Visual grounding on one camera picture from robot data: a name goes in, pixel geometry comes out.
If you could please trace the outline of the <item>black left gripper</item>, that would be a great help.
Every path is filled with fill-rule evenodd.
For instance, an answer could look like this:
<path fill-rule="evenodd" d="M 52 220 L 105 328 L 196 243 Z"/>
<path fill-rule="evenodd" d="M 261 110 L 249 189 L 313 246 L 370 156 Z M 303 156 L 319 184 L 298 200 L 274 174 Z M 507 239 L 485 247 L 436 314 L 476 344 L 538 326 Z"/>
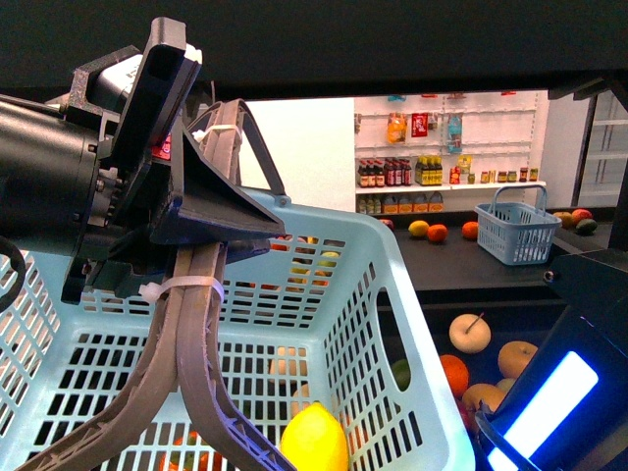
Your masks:
<path fill-rule="evenodd" d="M 103 210 L 92 210 L 64 281 L 62 300 L 84 291 L 135 294 L 164 270 L 181 246 L 214 242 L 235 247 L 235 260 L 269 249 L 284 223 L 247 196 L 219 164 L 235 164 L 247 140 L 277 195 L 285 192 L 259 128 L 240 100 L 216 103 L 194 136 L 182 105 L 202 62 L 185 40 L 183 23 L 157 18 L 112 139 L 100 142 L 94 164 L 104 178 Z"/>

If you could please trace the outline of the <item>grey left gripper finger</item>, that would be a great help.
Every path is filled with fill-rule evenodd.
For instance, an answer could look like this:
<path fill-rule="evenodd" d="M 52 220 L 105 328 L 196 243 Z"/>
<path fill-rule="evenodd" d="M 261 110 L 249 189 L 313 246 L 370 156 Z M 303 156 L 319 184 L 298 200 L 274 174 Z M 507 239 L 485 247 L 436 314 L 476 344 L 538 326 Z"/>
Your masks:
<path fill-rule="evenodd" d="M 232 402 L 218 354 L 220 295 L 209 286 L 175 289 L 182 302 L 177 328 L 179 384 L 193 429 L 240 470 L 293 466 Z"/>
<path fill-rule="evenodd" d="M 22 470 L 89 470 L 114 457 L 151 424 L 175 385 L 207 374 L 207 313 L 218 244 L 181 247 L 167 297 L 156 304 L 144 350 L 109 406 L 29 459 Z"/>

